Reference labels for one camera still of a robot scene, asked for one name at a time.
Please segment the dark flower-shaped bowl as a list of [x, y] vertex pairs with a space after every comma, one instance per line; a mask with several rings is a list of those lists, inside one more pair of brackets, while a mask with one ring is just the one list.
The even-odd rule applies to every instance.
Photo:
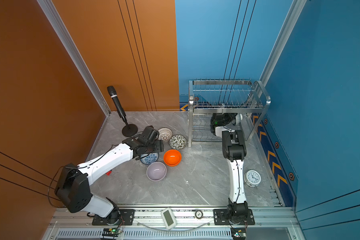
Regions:
[[242, 120], [243, 120], [243, 115], [242, 114], [237, 114], [235, 116], [235, 125], [239, 125]]

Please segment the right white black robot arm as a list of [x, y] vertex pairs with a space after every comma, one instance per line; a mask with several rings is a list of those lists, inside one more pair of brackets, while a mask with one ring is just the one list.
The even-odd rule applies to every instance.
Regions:
[[242, 114], [213, 113], [210, 122], [211, 133], [222, 139], [222, 152], [229, 165], [230, 194], [226, 219], [238, 225], [249, 213], [244, 187], [244, 159], [247, 155]]

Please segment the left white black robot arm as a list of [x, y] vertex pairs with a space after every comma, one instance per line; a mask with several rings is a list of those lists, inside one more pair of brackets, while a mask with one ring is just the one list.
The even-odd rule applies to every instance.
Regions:
[[88, 162], [62, 167], [56, 185], [55, 195], [70, 213], [87, 212], [105, 221], [107, 225], [117, 225], [121, 221], [120, 209], [108, 198], [91, 192], [90, 186], [100, 177], [117, 166], [137, 159], [142, 155], [161, 153], [164, 143], [158, 139], [159, 131], [147, 126], [141, 134], [129, 137], [106, 153]]

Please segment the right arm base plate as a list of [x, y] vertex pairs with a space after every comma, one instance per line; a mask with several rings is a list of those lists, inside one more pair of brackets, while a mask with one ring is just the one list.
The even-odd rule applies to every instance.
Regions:
[[216, 226], [253, 226], [255, 225], [255, 218], [253, 211], [249, 209], [248, 214], [239, 217], [230, 217], [227, 209], [214, 209], [214, 223]]

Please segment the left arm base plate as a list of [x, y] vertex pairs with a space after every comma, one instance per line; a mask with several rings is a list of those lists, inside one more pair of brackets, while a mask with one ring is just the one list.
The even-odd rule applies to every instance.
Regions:
[[121, 209], [118, 211], [112, 211], [107, 217], [101, 218], [98, 215], [93, 217], [93, 226], [131, 226], [134, 221], [135, 210], [134, 209]]

